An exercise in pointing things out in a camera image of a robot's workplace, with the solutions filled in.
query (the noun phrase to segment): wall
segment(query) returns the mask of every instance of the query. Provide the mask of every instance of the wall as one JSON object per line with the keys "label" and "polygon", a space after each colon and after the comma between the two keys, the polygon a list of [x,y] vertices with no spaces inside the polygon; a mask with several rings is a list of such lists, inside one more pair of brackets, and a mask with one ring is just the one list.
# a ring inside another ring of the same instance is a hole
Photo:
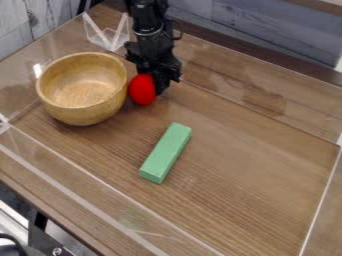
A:
{"label": "wall", "polygon": [[80,0],[0,0],[0,59],[68,21]]}
{"label": "wall", "polygon": [[172,16],[321,65],[342,53],[342,17],[281,0],[169,0]]}

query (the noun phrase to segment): red ball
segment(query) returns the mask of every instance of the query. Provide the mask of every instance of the red ball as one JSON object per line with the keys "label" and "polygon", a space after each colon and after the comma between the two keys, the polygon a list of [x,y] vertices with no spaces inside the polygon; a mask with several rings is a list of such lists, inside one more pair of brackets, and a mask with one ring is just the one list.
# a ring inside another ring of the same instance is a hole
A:
{"label": "red ball", "polygon": [[150,74],[138,74],[130,81],[128,95],[138,105],[149,105],[156,98],[154,82]]}

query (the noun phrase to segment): green rectangular block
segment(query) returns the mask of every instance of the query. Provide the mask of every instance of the green rectangular block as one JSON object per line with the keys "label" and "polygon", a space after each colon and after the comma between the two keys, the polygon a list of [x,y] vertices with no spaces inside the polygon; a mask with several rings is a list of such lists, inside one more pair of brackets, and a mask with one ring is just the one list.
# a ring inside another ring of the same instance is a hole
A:
{"label": "green rectangular block", "polygon": [[157,142],[148,158],[140,167],[140,176],[153,183],[161,184],[172,165],[187,145],[192,129],[172,123]]}

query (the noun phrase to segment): bowl rim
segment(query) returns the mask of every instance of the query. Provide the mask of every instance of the bowl rim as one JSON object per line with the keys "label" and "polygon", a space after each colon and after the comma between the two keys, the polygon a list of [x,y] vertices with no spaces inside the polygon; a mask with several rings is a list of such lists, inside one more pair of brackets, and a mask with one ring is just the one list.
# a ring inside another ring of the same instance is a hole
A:
{"label": "bowl rim", "polygon": [[[44,95],[42,91],[41,91],[41,79],[42,79],[42,76],[44,76],[44,73],[46,72],[46,70],[50,69],[61,60],[65,60],[65,59],[69,59],[69,58],[73,58],[73,57],[77,57],[77,56],[81,56],[81,55],[97,55],[97,56],[100,55],[100,56],[102,56],[105,58],[112,59],[122,68],[122,71],[124,71],[124,82],[122,82],[121,87],[118,88],[118,90],[114,91],[110,95],[108,95],[108,97],[105,99],[102,99],[101,102],[98,102],[96,104],[92,104],[89,106],[85,106],[85,107],[62,107],[58,104],[56,104],[52,100],[49,100],[46,98],[46,96]],[[56,60],[53,60],[46,65],[46,67],[42,70],[42,73],[38,76],[37,81],[36,81],[36,92],[37,92],[37,95],[38,95],[40,99],[44,102],[46,102],[49,105],[52,105],[53,107],[62,108],[62,109],[85,109],[85,108],[90,108],[90,107],[94,107],[97,105],[101,105],[104,102],[106,102],[109,99],[112,99],[121,92],[121,90],[124,89],[124,87],[126,85],[126,80],[128,80],[126,68],[125,68],[121,60],[116,56],[112,56],[110,54],[101,53],[101,52],[78,52],[78,53],[68,54],[68,55],[65,55],[61,58],[57,58]]]}

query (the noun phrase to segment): wooden bowl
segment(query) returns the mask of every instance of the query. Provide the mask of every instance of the wooden bowl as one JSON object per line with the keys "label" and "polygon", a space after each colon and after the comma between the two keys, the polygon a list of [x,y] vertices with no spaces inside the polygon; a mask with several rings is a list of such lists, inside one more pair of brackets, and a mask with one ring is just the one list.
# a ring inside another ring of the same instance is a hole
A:
{"label": "wooden bowl", "polygon": [[68,55],[45,68],[37,95],[48,113],[70,125],[92,125],[120,109],[126,96],[126,70],[104,53]]}

